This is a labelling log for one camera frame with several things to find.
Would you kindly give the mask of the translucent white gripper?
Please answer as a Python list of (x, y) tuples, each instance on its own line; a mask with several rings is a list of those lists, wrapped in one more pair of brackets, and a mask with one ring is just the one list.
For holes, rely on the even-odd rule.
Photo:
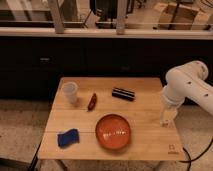
[(160, 116), (160, 124), (162, 127), (168, 127), (171, 122), (177, 116), (178, 111), (176, 106), (164, 105), (161, 116)]

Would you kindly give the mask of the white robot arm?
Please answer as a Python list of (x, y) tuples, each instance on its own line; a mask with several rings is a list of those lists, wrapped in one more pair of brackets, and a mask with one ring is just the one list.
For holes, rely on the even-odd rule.
[(178, 114), (178, 108), (188, 98), (213, 116), (213, 86), (207, 84), (209, 70), (201, 61), (191, 61), (171, 68), (166, 73), (167, 84), (161, 91), (163, 110), (160, 124), (167, 127)]

